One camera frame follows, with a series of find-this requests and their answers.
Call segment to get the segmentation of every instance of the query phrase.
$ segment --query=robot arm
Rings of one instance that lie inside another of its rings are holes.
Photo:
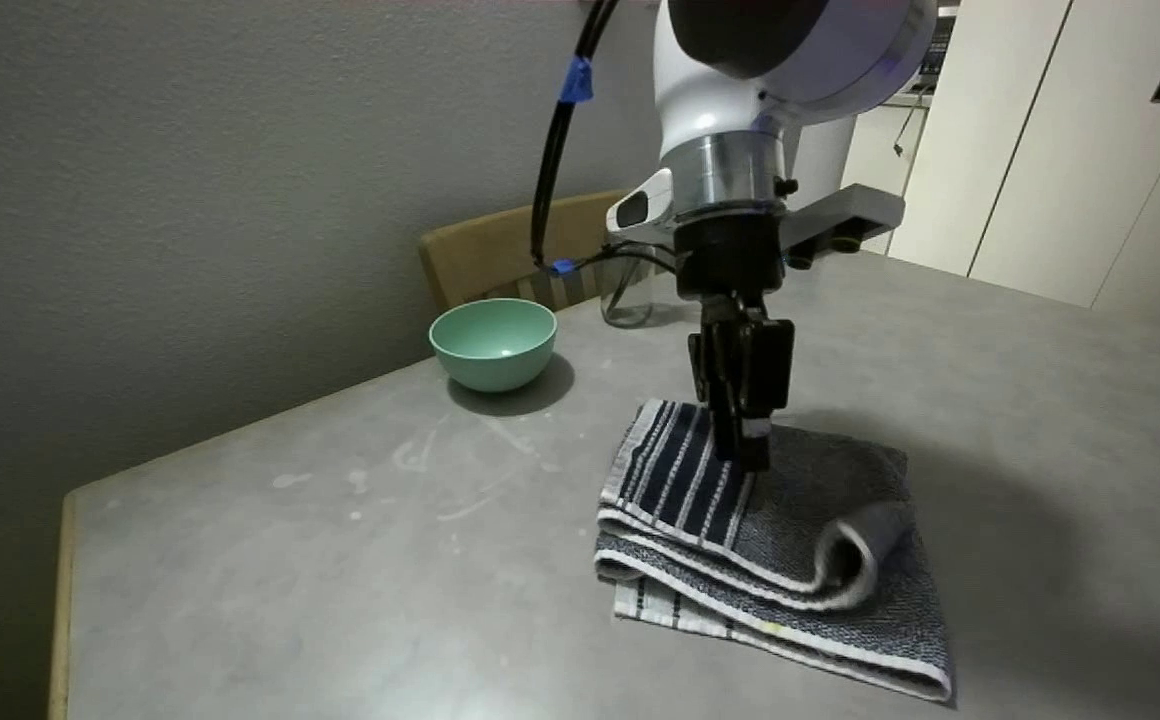
[[[610,228],[674,236],[678,292],[706,308],[694,373],[723,459],[768,467],[768,415],[790,404],[791,324],[768,319],[766,292],[783,279],[790,228],[810,219],[783,210],[795,184],[782,176],[782,127],[883,106],[911,80],[932,29],[932,0],[661,4],[664,169],[610,214]]]

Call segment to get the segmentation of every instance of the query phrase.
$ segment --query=striped towel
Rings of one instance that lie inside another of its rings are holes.
[[[772,474],[747,475],[711,456],[706,410],[652,401],[595,526],[617,615],[951,704],[902,452],[775,427]]]

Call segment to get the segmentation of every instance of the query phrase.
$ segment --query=gray towel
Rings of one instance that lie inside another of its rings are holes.
[[[706,410],[652,401],[595,522],[617,615],[951,704],[902,452],[775,427],[772,474],[747,475],[711,456]]]

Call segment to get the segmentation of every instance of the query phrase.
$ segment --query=folded towel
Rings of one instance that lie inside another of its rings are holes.
[[[772,474],[747,475],[711,456],[706,410],[652,401],[595,516],[617,615],[951,701],[902,452],[775,427]]]

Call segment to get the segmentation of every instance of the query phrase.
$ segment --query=table edge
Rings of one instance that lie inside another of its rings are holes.
[[[77,492],[70,492],[65,504],[61,504],[50,720],[65,720],[70,718],[72,558],[77,558]]]

